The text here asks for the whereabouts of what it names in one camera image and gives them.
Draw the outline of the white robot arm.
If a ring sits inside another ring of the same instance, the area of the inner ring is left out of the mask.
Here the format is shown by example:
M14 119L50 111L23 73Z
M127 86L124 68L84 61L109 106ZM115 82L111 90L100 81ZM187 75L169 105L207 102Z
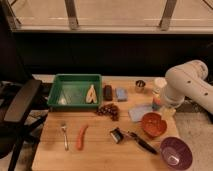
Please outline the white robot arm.
M167 84L160 97L164 106L178 108L186 97L213 115L213 86L205 82L208 67L201 60L192 60L170 68L165 74Z

